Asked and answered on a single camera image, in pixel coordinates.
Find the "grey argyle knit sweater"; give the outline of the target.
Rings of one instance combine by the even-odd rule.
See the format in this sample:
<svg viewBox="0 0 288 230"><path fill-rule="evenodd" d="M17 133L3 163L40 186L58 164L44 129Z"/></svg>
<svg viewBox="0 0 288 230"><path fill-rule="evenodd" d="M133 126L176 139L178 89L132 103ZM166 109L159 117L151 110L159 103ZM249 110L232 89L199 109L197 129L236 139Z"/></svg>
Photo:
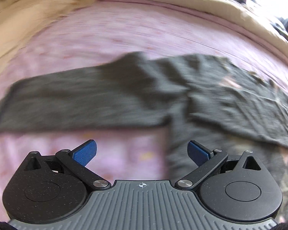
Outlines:
<svg viewBox="0 0 288 230"><path fill-rule="evenodd" d="M184 55L111 63L17 81L0 100L0 133L168 126L169 177L191 170L186 144L237 153L248 140L281 187L288 222L288 94L228 59Z"/></svg>

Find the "pink patterned bed sheet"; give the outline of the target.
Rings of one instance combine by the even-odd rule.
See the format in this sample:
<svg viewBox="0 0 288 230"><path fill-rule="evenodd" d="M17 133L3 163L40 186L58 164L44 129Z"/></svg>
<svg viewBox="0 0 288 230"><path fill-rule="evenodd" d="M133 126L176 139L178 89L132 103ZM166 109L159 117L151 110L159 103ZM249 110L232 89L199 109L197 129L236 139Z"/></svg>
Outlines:
<svg viewBox="0 0 288 230"><path fill-rule="evenodd" d="M0 99L22 78L90 67L143 51L149 58L202 53L229 58L288 92L288 66L266 44L221 20L192 10L131 2L96 2L51 24L11 60L0 76ZM109 181L168 177L166 128L0 134L0 221L8 219L2 192L28 152L54 154L96 140L89 168Z"/></svg>

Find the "beige pillow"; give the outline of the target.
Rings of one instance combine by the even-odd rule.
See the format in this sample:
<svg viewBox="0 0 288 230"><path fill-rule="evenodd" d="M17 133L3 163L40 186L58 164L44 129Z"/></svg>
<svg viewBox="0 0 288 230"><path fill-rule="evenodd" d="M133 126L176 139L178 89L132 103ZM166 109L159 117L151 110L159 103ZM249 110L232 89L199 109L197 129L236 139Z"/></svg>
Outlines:
<svg viewBox="0 0 288 230"><path fill-rule="evenodd" d="M0 65L37 32L93 0L0 0Z"/></svg>

